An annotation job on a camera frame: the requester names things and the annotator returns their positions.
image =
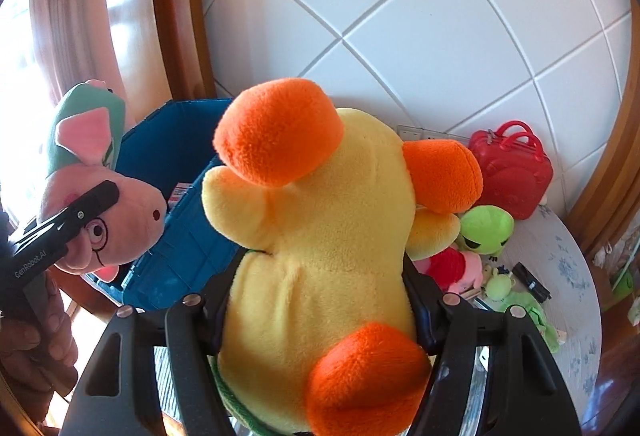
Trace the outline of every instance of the wall socket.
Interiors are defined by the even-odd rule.
[[[459,137],[458,135],[449,135],[448,133],[440,133],[432,129],[422,129],[421,127],[401,126],[396,127],[396,132],[402,140],[440,140],[450,139],[457,140],[463,145],[468,145],[469,139]]]

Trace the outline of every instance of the box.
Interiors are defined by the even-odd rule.
[[[169,307],[200,291],[237,252],[238,246],[209,224],[200,198],[204,174],[222,164],[212,138],[230,102],[170,101],[123,138],[117,172],[159,188],[165,200],[178,183],[193,183],[167,214],[164,233],[148,252],[123,265],[112,283],[88,276],[118,303],[146,311]]]

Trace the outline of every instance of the pink plush toy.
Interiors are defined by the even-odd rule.
[[[124,133],[124,101],[98,81],[70,90],[60,101],[45,152],[49,167],[38,223],[60,212],[104,180],[118,186],[118,202],[91,221],[57,266],[94,272],[110,282],[118,265],[149,250],[162,235],[166,202],[148,183],[113,171]]]
[[[482,260],[480,256],[473,252],[462,252],[465,257],[465,273],[456,283],[449,286],[447,291],[460,294],[469,288],[480,288],[482,286]]]
[[[414,261],[418,272],[429,275],[442,291],[460,294],[482,285],[482,260],[473,252],[452,247],[426,259]]]

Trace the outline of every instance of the window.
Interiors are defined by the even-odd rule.
[[[29,0],[0,6],[0,185],[15,223],[37,212],[44,182],[42,142],[53,105],[33,53]]]

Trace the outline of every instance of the green stuffed frog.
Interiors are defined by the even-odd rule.
[[[513,225],[513,217],[500,207],[473,207],[460,218],[460,234],[456,242],[463,251],[489,254],[489,259],[497,261],[513,234]]]

